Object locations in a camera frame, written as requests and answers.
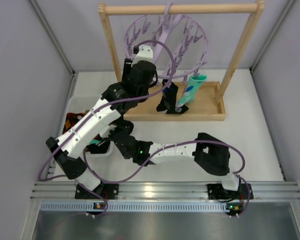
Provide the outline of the aluminium mounting rail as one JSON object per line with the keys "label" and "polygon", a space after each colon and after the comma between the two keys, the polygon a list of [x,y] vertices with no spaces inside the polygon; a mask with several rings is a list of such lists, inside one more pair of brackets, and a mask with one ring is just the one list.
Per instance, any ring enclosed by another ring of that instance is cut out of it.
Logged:
{"label": "aluminium mounting rail", "polygon": [[[208,199],[208,182],[126,182],[118,189],[108,190],[118,200],[187,200]],[[253,201],[259,202],[299,202],[300,189],[296,182],[251,181]],[[72,182],[37,182],[30,198],[32,200],[73,200],[76,190]]]}

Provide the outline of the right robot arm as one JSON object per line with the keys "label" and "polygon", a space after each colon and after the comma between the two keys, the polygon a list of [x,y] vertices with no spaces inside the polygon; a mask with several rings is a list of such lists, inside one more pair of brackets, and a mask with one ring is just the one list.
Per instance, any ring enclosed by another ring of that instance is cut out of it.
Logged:
{"label": "right robot arm", "polygon": [[[219,177],[225,191],[239,192],[241,189],[238,174],[245,168],[245,157],[237,148],[207,133],[200,132],[197,138],[185,142],[156,143],[137,140],[128,130],[116,126],[109,131],[107,139],[115,144],[124,159],[131,159],[141,168],[177,161],[193,162],[206,173]],[[230,168],[230,150],[242,160],[237,171]]]}

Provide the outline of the teal white sock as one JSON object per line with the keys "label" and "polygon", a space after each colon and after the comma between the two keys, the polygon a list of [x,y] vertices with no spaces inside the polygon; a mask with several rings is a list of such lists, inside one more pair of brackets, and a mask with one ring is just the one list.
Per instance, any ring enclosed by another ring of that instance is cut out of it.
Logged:
{"label": "teal white sock", "polygon": [[177,102],[177,107],[182,107],[187,103],[191,103],[195,100],[195,95],[202,84],[207,80],[207,76],[203,74],[192,75],[182,93],[181,98]]}

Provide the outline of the lilac round clip hanger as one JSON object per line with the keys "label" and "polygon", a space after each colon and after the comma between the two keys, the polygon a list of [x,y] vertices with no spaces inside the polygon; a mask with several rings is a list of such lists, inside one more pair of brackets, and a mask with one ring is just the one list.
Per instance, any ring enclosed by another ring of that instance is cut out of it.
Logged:
{"label": "lilac round clip hanger", "polygon": [[[160,14],[158,16],[158,23],[151,34],[151,39],[165,43],[168,37],[172,34],[173,30],[181,22],[185,22],[182,38],[173,51],[173,58],[176,66],[178,67],[181,64],[183,57],[189,50],[189,47],[196,44],[197,42],[201,42],[200,50],[203,51],[200,60],[194,67],[186,70],[182,74],[175,74],[173,76],[175,79],[183,78],[182,82],[187,83],[190,81],[190,77],[198,77],[200,75],[200,67],[206,64],[209,42],[203,28],[195,19],[187,14],[169,14],[169,10],[172,5],[172,2],[167,3],[164,9],[164,14]],[[137,43],[138,37],[140,35],[145,35],[148,32],[152,24],[149,21],[149,18],[152,16],[152,14],[141,15],[136,20],[134,20],[126,30],[124,35],[124,52],[127,58],[134,58],[133,46]]]}

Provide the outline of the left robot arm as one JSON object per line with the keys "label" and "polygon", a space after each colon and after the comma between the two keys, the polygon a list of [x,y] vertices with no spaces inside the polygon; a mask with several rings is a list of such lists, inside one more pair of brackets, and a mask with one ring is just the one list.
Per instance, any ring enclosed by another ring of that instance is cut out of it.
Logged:
{"label": "left robot arm", "polygon": [[79,122],[63,135],[46,140],[46,146],[68,179],[76,180],[90,191],[98,189],[101,181],[87,169],[80,155],[112,122],[146,101],[156,72],[156,66],[148,60],[131,64],[130,72],[120,82],[111,84]]}

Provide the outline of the black white sock in basket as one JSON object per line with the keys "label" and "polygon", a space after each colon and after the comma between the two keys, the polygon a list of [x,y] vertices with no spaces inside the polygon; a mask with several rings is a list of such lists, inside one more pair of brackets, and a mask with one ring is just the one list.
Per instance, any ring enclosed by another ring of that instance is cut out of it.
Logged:
{"label": "black white sock in basket", "polygon": [[105,154],[108,152],[110,143],[103,143],[102,145],[97,145],[97,144],[90,144],[88,145],[87,152],[90,154]]}

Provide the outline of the white plastic basket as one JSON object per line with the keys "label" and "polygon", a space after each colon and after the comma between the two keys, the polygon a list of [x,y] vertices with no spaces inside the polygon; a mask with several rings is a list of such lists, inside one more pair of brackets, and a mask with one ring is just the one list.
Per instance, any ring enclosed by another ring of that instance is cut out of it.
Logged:
{"label": "white plastic basket", "polygon": [[[66,120],[66,114],[67,113],[83,113],[85,111],[89,111],[93,108],[93,106],[96,104],[97,100],[100,98],[100,95],[94,95],[94,96],[72,96],[66,106],[65,114],[63,115],[62,123],[63,128]],[[95,137],[95,140],[101,140],[100,137]],[[107,157],[109,156],[114,148],[114,144],[110,143],[109,141],[104,142],[109,143],[109,149],[107,153],[105,154],[90,154],[87,152],[87,147],[85,148],[85,152],[87,156],[93,156],[94,158],[101,158],[101,157]]]}

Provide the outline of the black orange argyle sock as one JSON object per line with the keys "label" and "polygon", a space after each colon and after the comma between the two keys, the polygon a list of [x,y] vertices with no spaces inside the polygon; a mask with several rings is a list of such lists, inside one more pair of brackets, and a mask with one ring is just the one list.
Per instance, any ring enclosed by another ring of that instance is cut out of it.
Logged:
{"label": "black orange argyle sock", "polygon": [[85,115],[87,111],[81,113],[69,112],[66,114],[65,123],[63,126],[62,134],[69,131],[73,126],[75,126]]}

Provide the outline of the black blue sock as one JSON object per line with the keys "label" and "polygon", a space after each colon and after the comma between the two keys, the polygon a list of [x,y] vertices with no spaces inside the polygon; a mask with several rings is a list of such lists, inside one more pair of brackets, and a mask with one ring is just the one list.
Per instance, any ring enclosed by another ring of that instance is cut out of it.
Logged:
{"label": "black blue sock", "polygon": [[178,93],[178,86],[175,85],[173,82],[169,85],[169,87],[165,88],[162,91],[162,97],[160,103],[156,107],[157,112],[164,112],[166,114],[176,114],[176,101],[177,101],[177,93]]}

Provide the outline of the teal sock in basket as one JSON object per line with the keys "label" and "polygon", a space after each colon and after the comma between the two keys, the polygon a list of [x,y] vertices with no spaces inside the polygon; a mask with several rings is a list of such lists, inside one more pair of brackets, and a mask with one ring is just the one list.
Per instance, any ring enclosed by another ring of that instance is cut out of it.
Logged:
{"label": "teal sock in basket", "polygon": [[101,141],[97,139],[93,139],[89,142],[90,145],[98,145]]}

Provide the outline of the wooden hanging rack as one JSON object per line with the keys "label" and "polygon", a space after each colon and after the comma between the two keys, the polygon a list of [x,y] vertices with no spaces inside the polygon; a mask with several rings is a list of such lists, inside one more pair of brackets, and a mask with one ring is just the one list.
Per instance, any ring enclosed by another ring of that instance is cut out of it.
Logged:
{"label": "wooden hanging rack", "polygon": [[200,60],[203,51],[200,50],[201,42],[197,42],[189,47],[182,58],[181,64],[177,67],[174,61],[173,51],[180,42],[185,22],[181,22],[162,43],[153,40],[151,37],[154,28],[157,26],[159,15],[164,14],[166,5],[135,5],[135,6],[106,6],[105,3],[98,5],[98,12],[102,23],[103,31],[110,50],[114,72],[117,82],[122,80],[124,61],[119,62],[115,39],[110,24],[110,16],[153,15],[149,18],[151,26],[146,34],[140,35],[137,43],[134,44],[132,53],[133,59],[139,51],[140,45],[148,45],[153,50],[153,64],[156,66],[156,75],[153,82],[157,83],[149,87],[146,101],[140,102],[136,107],[131,108],[124,114],[124,118],[131,122],[194,122],[194,121],[222,121],[226,118],[223,95],[231,81],[231,78],[243,56],[243,53],[251,39],[256,25],[265,8],[265,2],[257,0],[255,3],[230,3],[230,4],[183,4],[172,5],[169,14],[186,14],[193,18],[194,14],[248,14],[239,42],[230,60],[226,73],[222,81],[208,81],[202,84],[195,94],[194,101],[185,104],[189,108],[184,114],[166,114],[166,111],[157,112],[156,107],[161,101],[162,92],[173,82],[178,86],[176,105],[182,97],[187,83],[183,83],[183,78],[174,78],[174,75],[183,74],[190,70]]}

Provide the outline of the black sock with label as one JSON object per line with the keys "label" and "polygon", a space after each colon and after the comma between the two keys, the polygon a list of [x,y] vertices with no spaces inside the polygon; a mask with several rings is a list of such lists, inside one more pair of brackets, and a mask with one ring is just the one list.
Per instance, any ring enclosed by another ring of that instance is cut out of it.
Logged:
{"label": "black sock with label", "polygon": [[172,107],[166,111],[168,115],[182,115],[187,112],[189,108],[186,105],[179,106],[179,107]]}

